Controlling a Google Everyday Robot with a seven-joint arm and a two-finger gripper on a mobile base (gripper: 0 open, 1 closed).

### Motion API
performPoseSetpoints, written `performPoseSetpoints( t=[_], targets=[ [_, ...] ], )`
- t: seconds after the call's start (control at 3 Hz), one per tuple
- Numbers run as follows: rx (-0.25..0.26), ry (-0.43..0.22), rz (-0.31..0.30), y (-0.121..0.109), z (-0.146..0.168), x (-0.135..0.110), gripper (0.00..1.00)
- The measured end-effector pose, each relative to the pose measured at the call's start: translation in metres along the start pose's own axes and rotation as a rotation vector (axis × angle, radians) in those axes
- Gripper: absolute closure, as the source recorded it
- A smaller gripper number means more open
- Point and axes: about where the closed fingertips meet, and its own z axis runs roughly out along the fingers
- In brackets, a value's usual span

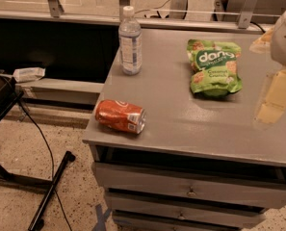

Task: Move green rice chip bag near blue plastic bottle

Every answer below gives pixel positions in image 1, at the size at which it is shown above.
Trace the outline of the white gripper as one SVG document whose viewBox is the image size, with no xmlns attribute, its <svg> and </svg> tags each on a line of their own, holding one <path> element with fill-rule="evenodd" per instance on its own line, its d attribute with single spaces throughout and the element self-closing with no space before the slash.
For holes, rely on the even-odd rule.
<svg viewBox="0 0 286 231">
<path fill-rule="evenodd" d="M 270 28 L 255 40 L 249 50 L 254 53 L 269 53 L 272 59 L 286 65 L 286 11 Z M 271 126 L 286 112 L 286 66 L 268 72 L 256 105 L 253 123 L 256 126 Z"/>
</svg>

